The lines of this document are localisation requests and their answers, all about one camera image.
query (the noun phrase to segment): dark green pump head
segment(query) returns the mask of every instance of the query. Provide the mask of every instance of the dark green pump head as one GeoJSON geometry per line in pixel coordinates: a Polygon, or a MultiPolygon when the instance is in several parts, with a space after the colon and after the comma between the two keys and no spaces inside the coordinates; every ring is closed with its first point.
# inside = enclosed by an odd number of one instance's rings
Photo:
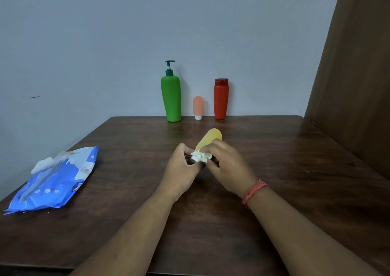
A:
{"type": "Polygon", "coordinates": [[[176,60],[167,60],[166,63],[168,65],[168,68],[167,70],[165,71],[165,75],[166,76],[173,76],[173,71],[171,70],[171,68],[169,67],[169,63],[170,62],[176,62],[176,60]]]}

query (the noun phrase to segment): bracelet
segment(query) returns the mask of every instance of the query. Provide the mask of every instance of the bracelet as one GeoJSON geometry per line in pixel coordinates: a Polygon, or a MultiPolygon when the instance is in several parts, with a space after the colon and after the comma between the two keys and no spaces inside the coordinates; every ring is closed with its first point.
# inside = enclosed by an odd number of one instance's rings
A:
{"type": "Polygon", "coordinates": [[[263,181],[261,181],[261,179],[259,180],[259,182],[257,184],[254,184],[252,185],[244,194],[244,199],[243,199],[243,204],[245,205],[246,208],[249,208],[248,207],[248,200],[251,199],[253,197],[254,194],[256,194],[256,192],[258,190],[260,190],[262,187],[265,187],[267,184],[263,181]]]}

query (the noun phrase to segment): brown wooden panel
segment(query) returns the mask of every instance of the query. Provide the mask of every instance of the brown wooden panel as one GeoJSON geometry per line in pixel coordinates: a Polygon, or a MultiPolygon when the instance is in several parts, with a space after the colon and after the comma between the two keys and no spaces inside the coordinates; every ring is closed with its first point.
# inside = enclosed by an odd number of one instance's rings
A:
{"type": "Polygon", "coordinates": [[[390,178],[390,0],[338,0],[305,117],[390,178]]]}
{"type": "MultiPolygon", "coordinates": [[[[298,116],[110,118],[72,148],[99,152],[67,205],[0,216],[0,264],[77,267],[152,194],[178,143],[195,147],[214,127],[291,205],[390,275],[390,181],[298,116]]],[[[207,169],[174,204],[149,272],[287,275],[256,218],[207,169]]]]}

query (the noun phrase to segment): green pump bottle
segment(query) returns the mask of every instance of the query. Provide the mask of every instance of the green pump bottle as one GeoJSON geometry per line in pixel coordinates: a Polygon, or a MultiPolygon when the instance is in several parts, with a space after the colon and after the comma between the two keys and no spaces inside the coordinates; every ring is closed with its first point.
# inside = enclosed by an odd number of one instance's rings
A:
{"type": "Polygon", "coordinates": [[[165,76],[161,78],[161,91],[163,92],[167,120],[169,122],[178,122],[181,120],[180,80],[173,75],[173,71],[169,67],[170,62],[175,62],[175,60],[166,61],[168,69],[165,71],[165,76]]]}

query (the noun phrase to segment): wooden table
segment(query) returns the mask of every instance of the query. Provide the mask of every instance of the wooden table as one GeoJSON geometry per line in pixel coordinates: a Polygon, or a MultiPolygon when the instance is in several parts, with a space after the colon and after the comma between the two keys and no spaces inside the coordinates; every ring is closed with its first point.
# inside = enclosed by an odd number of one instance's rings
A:
{"type": "MultiPolygon", "coordinates": [[[[0,264],[77,267],[153,193],[178,143],[194,148],[214,127],[291,205],[390,275],[390,182],[298,116],[110,118],[72,148],[99,152],[66,206],[0,216],[0,264]]],[[[174,204],[149,272],[288,274],[256,218],[207,169],[174,204]]]]}

